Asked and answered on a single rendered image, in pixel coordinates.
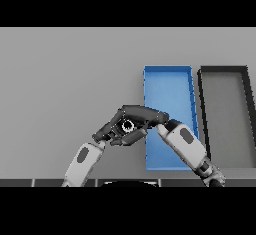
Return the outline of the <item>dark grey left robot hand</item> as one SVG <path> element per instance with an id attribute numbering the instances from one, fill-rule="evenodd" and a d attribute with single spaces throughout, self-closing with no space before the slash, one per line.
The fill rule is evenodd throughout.
<path id="1" fill-rule="evenodd" d="M 99 129 L 92 138 L 99 143 L 102 140 L 109 141 L 111 138 L 122 137 L 125 132 L 121 128 L 121 121 L 124 120 L 124 111 L 119 109 L 114 117 Z"/>

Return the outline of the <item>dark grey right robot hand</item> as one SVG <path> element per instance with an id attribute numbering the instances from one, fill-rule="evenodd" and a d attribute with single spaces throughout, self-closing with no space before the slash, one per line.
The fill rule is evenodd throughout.
<path id="1" fill-rule="evenodd" d="M 126 133 L 122 137 L 112 138 L 111 146 L 131 146 L 135 142 L 144 138 L 147 135 L 147 130 L 158 124 L 167 124 L 169 114 L 166 112 L 144 107 L 140 105 L 123 105 L 120 109 L 124 111 L 124 120 L 130 120 L 134 124 L 134 130 Z"/>

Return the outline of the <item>blue bin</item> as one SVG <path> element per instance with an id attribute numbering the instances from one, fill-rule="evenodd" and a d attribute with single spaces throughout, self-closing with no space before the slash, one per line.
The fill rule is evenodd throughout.
<path id="1" fill-rule="evenodd" d="M 145 65 L 143 75 L 144 106 L 168 113 L 199 137 L 192 67 Z M 155 128 L 148 130 L 145 144 L 147 170 L 189 170 Z"/>

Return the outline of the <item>dark grey bin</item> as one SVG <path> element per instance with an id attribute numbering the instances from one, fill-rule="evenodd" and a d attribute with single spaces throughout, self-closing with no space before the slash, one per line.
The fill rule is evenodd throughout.
<path id="1" fill-rule="evenodd" d="M 248 67 L 197 72 L 208 157 L 220 168 L 256 168 L 256 109 Z"/>

